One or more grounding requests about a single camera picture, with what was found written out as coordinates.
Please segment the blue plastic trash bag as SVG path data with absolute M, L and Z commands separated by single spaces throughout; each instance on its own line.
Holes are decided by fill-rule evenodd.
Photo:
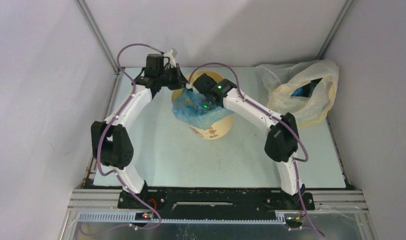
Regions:
M 173 100 L 172 113 L 181 122 L 208 130 L 214 123 L 232 115 L 233 111 L 211 102 L 201 93 L 185 89 Z

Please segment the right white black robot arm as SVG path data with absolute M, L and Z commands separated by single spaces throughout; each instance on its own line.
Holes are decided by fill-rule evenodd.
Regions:
M 265 154 L 276 163 L 282 194 L 282 204 L 295 209 L 302 202 L 303 184 L 299 175 L 297 152 L 302 147 L 295 117 L 281 115 L 245 94 L 237 84 L 224 78 L 216 82 L 204 73 L 192 86 L 211 104 L 240 115 L 266 136 Z

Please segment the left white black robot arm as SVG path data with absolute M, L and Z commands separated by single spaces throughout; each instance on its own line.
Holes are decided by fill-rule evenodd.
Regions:
M 182 89 L 187 79 L 175 60 L 174 50 L 152 53 L 146 57 L 145 67 L 131 80 L 131 90 L 118 108 L 103 121 L 94 121 L 90 127 L 93 157 L 102 176 L 114 174 L 122 188 L 130 193 L 129 201 L 136 208 L 144 208 L 149 194 L 143 191 L 146 181 L 132 163 L 134 147 L 129 127 L 140 112 L 162 88 Z

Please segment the translucent yellowish plastic bag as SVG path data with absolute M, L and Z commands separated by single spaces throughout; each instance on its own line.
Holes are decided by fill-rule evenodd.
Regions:
M 266 107 L 294 115 L 305 128 L 323 121 L 336 99 L 339 67 L 329 59 L 296 64 L 261 64 L 255 76 L 268 91 Z

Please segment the yellow cartoon trash bin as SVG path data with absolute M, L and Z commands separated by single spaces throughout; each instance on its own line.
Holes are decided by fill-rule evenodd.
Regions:
M 173 100 L 175 100 L 183 90 L 186 90 L 185 88 L 183 89 L 178 89 L 174 90 L 172 93 L 171 101 L 173 103 Z M 183 122 L 187 127 L 189 127 L 196 135 L 199 137 L 205 139 L 205 140 L 216 140 L 219 139 L 223 136 L 225 136 L 230 129 L 233 126 L 235 120 L 234 113 L 223 118 L 222 120 L 219 120 L 215 122 L 209 129 L 203 130 L 194 126 L 191 126 L 185 122 Z

